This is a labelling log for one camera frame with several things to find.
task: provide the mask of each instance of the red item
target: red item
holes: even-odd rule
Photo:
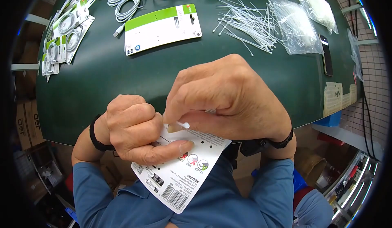
[[[325,142],[329,142],[329,143],[332,143],[332,144],[338,145],[338,146],[342,146],[345,144],[343,141],[338,140],[336,138],[333,138],[332,136],[329,136],[329,135],[327,135],[325,133],[321,133],[321,132],[317,135],[317,139],[325,141]]]
[[[358,165],[355,166],[355,167],[351,170],[351,172],[350,172],[350,178],[353,178],[353,177],[354,177],[355,172],[357,171],[357,168],[358,168]]]
[[[303,199],[303,197],[313,189],[314,189],[314,187],[306,186],[305,188],[294,193],[293,211],[295,211],[295,209],[297,208],[298,204]]]
[[[67,189],[71,192],[73,192],[73,173],[71,173],[67,178],[66,178],[66,186]]]

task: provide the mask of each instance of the usb connector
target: usb connector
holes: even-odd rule
[[[117,28],[115,33],[113,34],[113,37],[117,38],[117,36],[124,30],[124,25],[121,25]]]

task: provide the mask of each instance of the person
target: person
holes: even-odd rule
[[[215,114],[205,109],[216,110]],[[81,227],[291,227],[293,157],[296,137],[290,117],[261,77],[237,54],[192,66],[177,75],[163,116],[138,95],[119,95],[92,124],[96,141],[113,145],[123,159],[155,165],[191,151],[193,142],[178,140],[152,146],[163,123],[175,122],[232,140],[267,138],[285,142],[264,150],[262,166],[248,198],[233,180],[231,159],[222,154],[199,191],[176,214],[136,181],[113,194],[99,169],[103,151],[96,149],[87,127],[72,152],[74,198]]]
[[[321,192],[306,186],[294,193],[295,228],[326,228],[331,224],[334,210]]]

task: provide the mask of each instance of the smartphone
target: smartphone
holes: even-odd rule
[[[328,40],[326,37],[323,35],[319,34],[321,44],[323,45],[323,50],[324,54],[323,56],[323,63],[324,63],[324,73],[327,76],[333,76],[334,75],[334,70],[332,69],[332,60],[331,60],[331,52],[329,51],[329,44]]]

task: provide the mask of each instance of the plastic bag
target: plastic bag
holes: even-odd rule
[[[288,0],[269,0],[288,54],[324,54],[321,40],[304,8]]]
[[[332,34],[332,31],[336,34],[339,33],[337,31],[335,16],[333,15],[331,7],[327,1],[300,0],[300,3],[305,8],[309,18],[321,25],[324,25],[328,29],[329,34]]]
[[[351,59],[355,62],[354,67],[354,74],[363,82],[362,77],[362,63],[361,63],[361,56],[360,56],[360,47],[358,46],[358,39],[354,35],[351,34],[349,28],[347,28],[347,35],[349,36],[349,41],[351,45]]]

